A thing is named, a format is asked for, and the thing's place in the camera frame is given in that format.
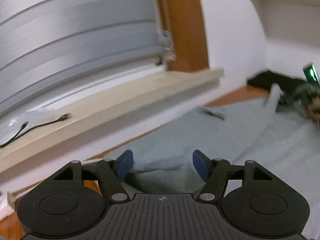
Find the black cable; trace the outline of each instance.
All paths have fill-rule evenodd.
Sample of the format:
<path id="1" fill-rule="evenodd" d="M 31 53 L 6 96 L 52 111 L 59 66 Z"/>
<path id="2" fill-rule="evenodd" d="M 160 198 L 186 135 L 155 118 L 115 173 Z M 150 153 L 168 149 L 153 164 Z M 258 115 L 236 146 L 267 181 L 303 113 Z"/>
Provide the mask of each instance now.
<path id="1" fill-rule="evenodd" d="M 28 130 L 26 130 L 24 133 L 20 134 L 22 132 L 23 129 L 25 129 L 28 125 L 28 122 L 25 122 L 20 130 L 15 134 L 15 136 L 13 136 L 9 141 L 7 141 L 6 143 L 0 145 L 0 148 L 4 148 L 6 147 L 8 144 L 12 143 L 13 141 L 19 139 L 20 137 L 24 136 L 26 133 L 32 131 L 33 129 L 36 129 L 36 128 L 39 128 L 39 127 L 42 127 L 42 126 L 45 126 L 45 125 L 49 125 L 49 124 L 53 124 L 53 123 L 56 123 L 56 122 L 61 122 L 61 121 L 65 121 L 67 119 L 71 118 L 71 114 L 64 114 L 62 116 L 60 116 L 58 119 L 54 120 L 54 121 L 51 121 L 51 122 L 47 122 L 47 123 L 43 123 L 43 124 L 39 124 L 39 125 L 36 125 Z"/>

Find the ribbed black surface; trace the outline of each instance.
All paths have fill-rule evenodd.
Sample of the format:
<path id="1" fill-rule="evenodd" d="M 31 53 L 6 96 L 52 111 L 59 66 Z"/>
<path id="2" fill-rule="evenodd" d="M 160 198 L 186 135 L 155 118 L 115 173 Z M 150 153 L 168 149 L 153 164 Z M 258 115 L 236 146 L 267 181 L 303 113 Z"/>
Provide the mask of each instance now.
<path id="1" fill-rule="evenodd" d="M 25 240 L 36 240 L 28 235 Z M 228 224 L 214 205 L 190 194 L 137 194 L 127 204 L 111 206 L 95 228 L 69 240 L 255 240 Z M 283 240 L 303 240 L 291 236 Z"/>

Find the green light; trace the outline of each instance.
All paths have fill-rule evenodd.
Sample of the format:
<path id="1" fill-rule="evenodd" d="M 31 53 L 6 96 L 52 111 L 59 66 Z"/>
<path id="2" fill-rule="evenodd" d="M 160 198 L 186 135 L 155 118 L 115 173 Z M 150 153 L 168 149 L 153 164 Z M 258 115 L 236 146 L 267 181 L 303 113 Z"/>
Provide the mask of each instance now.
<path id="1" fill-rule="evenodd" d="M 315 73 L 313 72 L 313 69 L 310 69 L 310 74 L 311 74 L 311 76 L 313 77 L 313 79 L 314 79 L 315 81 L 317 81 L 316 78 L 315 78 Z"/>

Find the white wall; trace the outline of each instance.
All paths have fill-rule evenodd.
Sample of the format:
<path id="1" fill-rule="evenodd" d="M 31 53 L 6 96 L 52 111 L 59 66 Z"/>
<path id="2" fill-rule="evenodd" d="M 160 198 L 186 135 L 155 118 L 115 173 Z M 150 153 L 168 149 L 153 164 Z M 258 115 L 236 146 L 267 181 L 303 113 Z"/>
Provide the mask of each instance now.
<path id="1" fill-rule="evenodd" d="M 250 0 L 201 0 L 210 66 L 221 66 L 217 83 L 172 98 L 108 122 L 42 152 L 0 175 L 0 190 L 15 191 L 46 178 L 71 160 L 84 160 L 180 117 L 240 86 L 266 65 L 266 41 Z"/>
<path id="2" fill-rule="evenodd" d="M 266 3 L 267 67 L 304 77 L 302 67 L 314 62 L 320 72 L 320 8 Z"/>

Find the human hand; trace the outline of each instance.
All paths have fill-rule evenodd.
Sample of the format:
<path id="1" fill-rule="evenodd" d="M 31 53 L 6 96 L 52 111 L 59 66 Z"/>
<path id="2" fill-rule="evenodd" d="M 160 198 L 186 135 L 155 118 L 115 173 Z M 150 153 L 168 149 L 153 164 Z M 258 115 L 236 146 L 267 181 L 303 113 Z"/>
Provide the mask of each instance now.
<path id="1" fill-rule="evenodd" d="M 316 97 L 313 102 L 305 107 L 307 116 L 316 124 L 320 124 L 320 98 Z"/>

